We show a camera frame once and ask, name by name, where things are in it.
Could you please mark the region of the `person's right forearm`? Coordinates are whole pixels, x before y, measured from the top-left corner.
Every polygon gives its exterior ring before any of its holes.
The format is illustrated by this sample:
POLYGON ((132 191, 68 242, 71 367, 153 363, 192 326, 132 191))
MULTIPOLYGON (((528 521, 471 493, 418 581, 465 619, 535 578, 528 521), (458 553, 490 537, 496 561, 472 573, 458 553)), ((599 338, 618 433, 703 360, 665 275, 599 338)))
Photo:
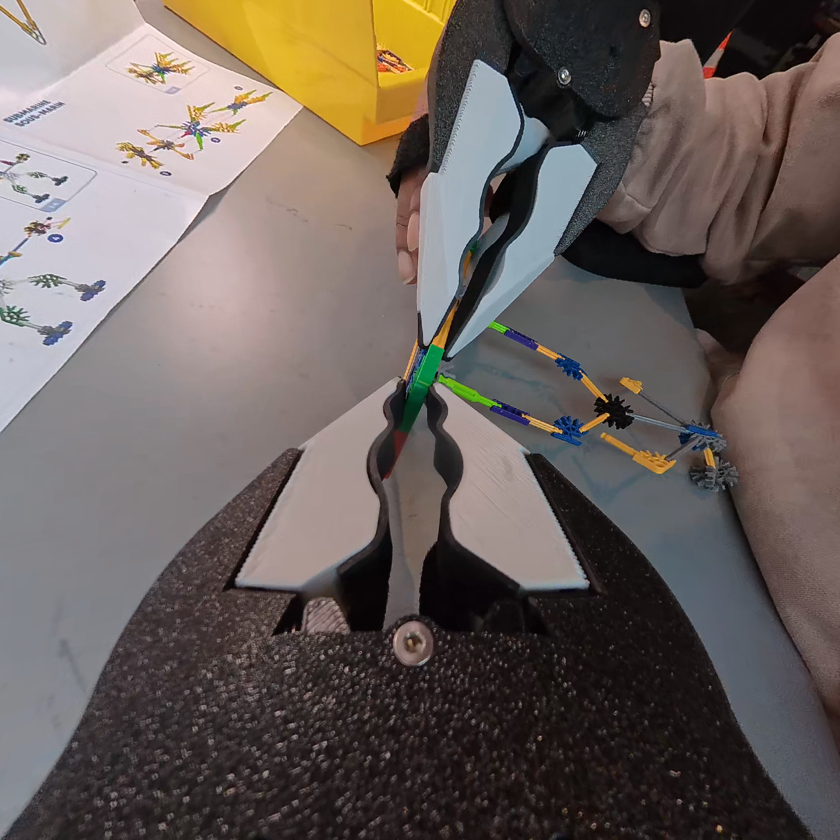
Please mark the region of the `person's right forearm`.
POLYGON ((764 79, 702 76, 687 39, 660 43, 647 115, 598 219, 655 253, 700 255, 737 283, 839 250, 839 35, 764 79))

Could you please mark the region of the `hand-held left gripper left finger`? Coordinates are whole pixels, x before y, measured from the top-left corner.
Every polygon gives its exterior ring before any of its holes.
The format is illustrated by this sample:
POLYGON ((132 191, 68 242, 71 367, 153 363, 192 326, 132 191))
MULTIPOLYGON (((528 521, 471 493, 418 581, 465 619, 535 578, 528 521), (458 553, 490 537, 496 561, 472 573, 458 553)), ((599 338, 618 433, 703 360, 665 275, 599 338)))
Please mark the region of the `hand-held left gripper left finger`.
POLYGON ((311 599, 385 600, 391 574, 382 483, 370 452, 389 427, 391 379, 302 446, 301 455, 238 572, 237 587, 311 599))

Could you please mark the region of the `person's right hand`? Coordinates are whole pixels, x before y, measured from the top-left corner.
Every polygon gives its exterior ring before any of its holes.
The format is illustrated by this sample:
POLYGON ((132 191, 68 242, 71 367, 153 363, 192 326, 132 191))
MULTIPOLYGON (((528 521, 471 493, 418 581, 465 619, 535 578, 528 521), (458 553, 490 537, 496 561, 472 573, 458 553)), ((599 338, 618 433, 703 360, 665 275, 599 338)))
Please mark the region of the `person's right hand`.
POLYGON ((425 167, 406 172, 396 197, 395 248, 399 275, 405 285, 417 282, 421 195, 426 177, 425 167))

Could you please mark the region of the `white folded instruction booklet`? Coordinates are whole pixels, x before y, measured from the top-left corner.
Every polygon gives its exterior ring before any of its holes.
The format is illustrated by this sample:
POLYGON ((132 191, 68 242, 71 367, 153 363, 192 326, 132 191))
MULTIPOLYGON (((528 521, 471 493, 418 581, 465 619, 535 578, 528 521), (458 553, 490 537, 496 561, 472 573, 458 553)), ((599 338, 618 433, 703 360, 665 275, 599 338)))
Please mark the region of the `white folded instruction booklet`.
POLYGON ((134 2, 1 2, 1 428, 299 110, 134 2))

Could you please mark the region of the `colourful toy rod model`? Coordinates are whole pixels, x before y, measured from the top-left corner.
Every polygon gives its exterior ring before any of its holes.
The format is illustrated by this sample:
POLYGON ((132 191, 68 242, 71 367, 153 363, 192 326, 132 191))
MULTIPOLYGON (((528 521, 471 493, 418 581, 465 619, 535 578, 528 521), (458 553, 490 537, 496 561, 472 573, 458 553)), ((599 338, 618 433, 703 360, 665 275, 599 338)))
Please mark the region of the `colourful toy rod model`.
POLYGON ((454 315, 413 351, 399 445, 437 384, 575 453, 610 447, 657 476, 684 466, 702 490, 737 485, 727 440, 705 421, 706 381, 677 290, 595 278, 558 258, 445 360, 454 315))

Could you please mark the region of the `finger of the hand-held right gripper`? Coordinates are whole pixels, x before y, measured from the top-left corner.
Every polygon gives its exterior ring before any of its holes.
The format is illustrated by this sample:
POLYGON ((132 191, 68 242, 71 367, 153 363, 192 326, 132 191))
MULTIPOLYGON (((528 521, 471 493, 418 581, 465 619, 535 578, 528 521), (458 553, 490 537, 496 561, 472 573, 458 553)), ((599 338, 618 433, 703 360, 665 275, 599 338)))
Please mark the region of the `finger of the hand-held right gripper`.
POLYGON ((481 239, 482 251, 447 339, 447 358, 462 351, 554 260, 555 249, 595 171, 583 145, 556 143, 509 173, 510 197, 481 239))
POLYGON ((458 294, 461 262, 480 235, 485 194, 547 140, 547 126, 523 114, 508 79, 475 60, 438 171, 422 188, 417 307, 428 346, 458 294))

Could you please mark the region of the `person's beige clothing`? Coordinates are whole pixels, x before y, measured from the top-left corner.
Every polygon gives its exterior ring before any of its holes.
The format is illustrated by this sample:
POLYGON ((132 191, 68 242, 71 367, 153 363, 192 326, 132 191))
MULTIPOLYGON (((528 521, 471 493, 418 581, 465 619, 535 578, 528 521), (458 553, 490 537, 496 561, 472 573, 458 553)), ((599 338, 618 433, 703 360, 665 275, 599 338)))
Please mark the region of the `person's beige clothing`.
POLYGON ((712 420, 740 474, 733 498, 782 622, 839 729, 839 297, 831 266, 744 357, 699 333, 712 420))

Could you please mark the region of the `yellow plastic bin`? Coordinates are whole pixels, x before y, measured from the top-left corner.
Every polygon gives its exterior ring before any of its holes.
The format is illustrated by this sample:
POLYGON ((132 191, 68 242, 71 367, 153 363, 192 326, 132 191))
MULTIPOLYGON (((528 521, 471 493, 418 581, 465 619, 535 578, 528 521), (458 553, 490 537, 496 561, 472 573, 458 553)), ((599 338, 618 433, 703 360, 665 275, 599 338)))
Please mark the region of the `yellow plastic bin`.
POLYGON ((165 1, 360 145, 403 132, 454 1, 165 1), (380 74, 376 45, 413 70, 380 74))

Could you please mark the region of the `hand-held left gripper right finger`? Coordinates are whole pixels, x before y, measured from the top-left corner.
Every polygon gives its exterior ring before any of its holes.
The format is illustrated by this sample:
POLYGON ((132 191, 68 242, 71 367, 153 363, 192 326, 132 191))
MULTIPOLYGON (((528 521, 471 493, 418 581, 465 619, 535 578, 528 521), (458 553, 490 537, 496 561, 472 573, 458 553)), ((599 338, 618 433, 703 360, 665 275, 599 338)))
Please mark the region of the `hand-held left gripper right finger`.
POLYGON ((428 393, 434 466, 447 491, 440 530, 514 592, 589 588, 529 451, 443 385, 428 393))

